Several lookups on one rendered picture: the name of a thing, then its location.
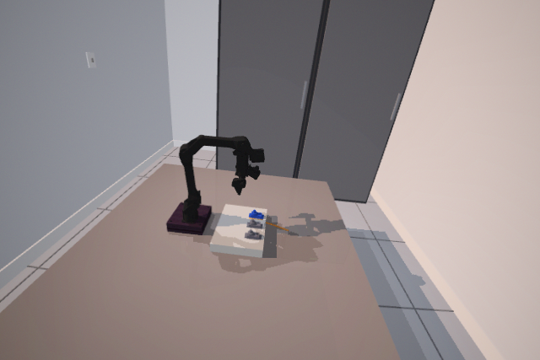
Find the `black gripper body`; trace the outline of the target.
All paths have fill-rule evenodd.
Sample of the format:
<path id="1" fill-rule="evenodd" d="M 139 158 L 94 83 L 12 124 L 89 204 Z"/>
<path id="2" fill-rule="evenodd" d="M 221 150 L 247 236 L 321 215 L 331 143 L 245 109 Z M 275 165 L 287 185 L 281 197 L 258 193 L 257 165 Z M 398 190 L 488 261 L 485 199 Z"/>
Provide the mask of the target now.
<path id="1" fill-rule="evenodd" d="M 245 188 L 246 187 L 245 177 L 247 177 L 246 172 L 249 168 L 249 163 L 246 165 L 240 165 L 236 163 L 235 167 L 236 167 L 235 175 L 238 175 L 240 178 L 233 179 L 232 187 Z"/>

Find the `blue micro servo with orange cable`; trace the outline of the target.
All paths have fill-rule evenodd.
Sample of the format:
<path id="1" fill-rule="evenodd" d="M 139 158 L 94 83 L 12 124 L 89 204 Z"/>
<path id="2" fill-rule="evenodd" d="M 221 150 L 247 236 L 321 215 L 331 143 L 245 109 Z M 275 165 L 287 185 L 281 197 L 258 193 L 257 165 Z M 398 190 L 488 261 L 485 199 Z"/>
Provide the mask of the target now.
<path id="1" fill-rule="evenodd" d="M 249 213 L 249 218 L 263 219 L 264 215 L 262 215 L 260 212 L 256 212 L 256 210 L 253 210 L 251 213 Z M 280 228 L 279 226 L 273 225 L 271 223 L 267 223 L 267 224 Z M 281 228 L 281 229 L 288 231 L 285 228 Z"/>

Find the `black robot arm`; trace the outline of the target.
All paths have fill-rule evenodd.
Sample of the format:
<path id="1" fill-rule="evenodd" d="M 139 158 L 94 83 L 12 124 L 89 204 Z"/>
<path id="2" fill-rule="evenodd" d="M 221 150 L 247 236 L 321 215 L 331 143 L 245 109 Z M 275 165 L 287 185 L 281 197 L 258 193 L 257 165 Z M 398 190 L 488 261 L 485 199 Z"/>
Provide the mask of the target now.
<path id="1" fill-rule="evenodd" d="M 213 137 L 198 135 L 189 143 L 181 145 L 179 157 L 185 168 L 186 183 L 188 189 L 188 198 L 184 201 L 184 207 L 182 209 L 183 223 L 195 223 L 198 219 L 198 208 L 201 204 L 200 191 L 196 190 L 193 168 L 192 168 L 192 155 L 194 155 L 201 147 L 223 147 L 235 149 L 232 153 L 236 155 L 236 163 L 240 165 L 248 164 L 248 160 L 252 163 L 262 163 L 265 160 L 263 148 L 252 149 L 250 142 L 244 136 L 239 137 Z M 261 171 L 259 166 L 251 167 L 246 172 L 248 175 L 257 180 Z"/>

